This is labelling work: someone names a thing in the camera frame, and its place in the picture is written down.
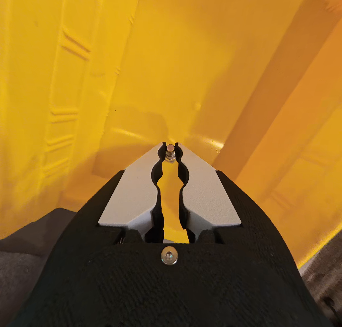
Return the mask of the cardboard bin divider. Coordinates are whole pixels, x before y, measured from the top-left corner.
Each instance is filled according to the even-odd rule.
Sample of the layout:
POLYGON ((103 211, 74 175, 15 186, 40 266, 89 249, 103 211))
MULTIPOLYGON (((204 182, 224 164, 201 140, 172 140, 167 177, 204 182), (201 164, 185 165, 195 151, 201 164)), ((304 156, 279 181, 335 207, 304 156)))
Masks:
POLYGON ((304 0, 215 159, 235 180, 341 19, 327 0, 304 0))

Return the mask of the yellow plastic bin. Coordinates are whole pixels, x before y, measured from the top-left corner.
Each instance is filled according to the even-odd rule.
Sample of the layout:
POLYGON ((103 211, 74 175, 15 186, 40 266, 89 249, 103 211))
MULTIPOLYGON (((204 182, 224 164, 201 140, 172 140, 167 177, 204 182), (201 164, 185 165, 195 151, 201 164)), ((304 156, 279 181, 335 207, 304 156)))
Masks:
MULTIPOLYGON (((303 1, 1 0, 1 239, 160 142, 213 166, 303 1)), ((341 230, 341 19, 233 181, 299 268, 341 230)))

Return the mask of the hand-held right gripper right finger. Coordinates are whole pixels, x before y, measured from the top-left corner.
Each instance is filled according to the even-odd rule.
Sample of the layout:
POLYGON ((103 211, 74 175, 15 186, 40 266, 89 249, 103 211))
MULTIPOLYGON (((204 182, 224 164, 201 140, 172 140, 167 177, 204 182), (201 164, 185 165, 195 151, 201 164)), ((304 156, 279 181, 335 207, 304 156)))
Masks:
POLYGON ((175 157, 182 181, 179 220, 189 243, 195 243, 205 230, 240 226, 241 219, 216 169, 181 143, 175 144, 175 157))

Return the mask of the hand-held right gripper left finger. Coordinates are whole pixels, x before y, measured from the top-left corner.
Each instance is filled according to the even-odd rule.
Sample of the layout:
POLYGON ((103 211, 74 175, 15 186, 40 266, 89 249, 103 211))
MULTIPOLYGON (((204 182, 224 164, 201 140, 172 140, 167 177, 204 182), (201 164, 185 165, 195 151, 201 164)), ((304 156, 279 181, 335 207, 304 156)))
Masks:
POLYGON ((98 221, 100 226, 137 230, 148 243, 164 241, 158 181, 163 176, 165 154, 166 142, 162 142, 123 171, 98 221))

